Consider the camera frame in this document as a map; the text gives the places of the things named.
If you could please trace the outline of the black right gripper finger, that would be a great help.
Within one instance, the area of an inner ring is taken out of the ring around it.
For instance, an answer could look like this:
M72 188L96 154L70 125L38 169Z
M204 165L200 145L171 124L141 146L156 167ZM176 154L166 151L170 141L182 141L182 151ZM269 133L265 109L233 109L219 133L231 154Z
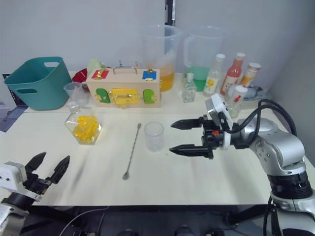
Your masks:
M204 118L194 118L194 119L181 119L170 125L172 128L180 130L190 130L193 128L200 128L203 126Z
M169 151L177 155L188 156L188 157L195 157L195 156L203 156L206 158L209 157L209 150L207 147L195 146L193 144L171 147Z

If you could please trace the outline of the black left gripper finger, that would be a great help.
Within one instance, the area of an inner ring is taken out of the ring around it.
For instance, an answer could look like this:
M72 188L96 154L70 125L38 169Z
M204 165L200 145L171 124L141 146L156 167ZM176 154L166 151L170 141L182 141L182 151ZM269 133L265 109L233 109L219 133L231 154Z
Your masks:
M43 162L46 152L42 152L34 156L26 165L25 170L26 174L29 175L35 171Z
M70 162L70 156L66 156L63 160L61 160L58 165L55 167L54 169L54 173L52 174L52 176L50 177L50 181L53 184L58 184L58 182L60 181L60 179L63 177L63 175L65 174L65 172L68 169L69 166L69 162Z

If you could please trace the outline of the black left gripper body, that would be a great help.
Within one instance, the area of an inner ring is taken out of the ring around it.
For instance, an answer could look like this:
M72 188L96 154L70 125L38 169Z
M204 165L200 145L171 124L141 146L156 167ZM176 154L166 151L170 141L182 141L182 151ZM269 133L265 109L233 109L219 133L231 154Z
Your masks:
M41 179L37 174L33 173L27 173L27 180L23 182L23 186L27 190L39 195L44 195L51 184L53 182L49 177Z

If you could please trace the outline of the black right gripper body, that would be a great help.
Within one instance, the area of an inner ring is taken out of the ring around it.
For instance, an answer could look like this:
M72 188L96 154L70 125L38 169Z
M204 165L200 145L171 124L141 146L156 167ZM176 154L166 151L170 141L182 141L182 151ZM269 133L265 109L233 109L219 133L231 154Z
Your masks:
M206 115L202 116L201 123L203 127L202 146L207 149L203 151L203 156L213 159L213 150L223 145L223 130L213 120L208 119Z

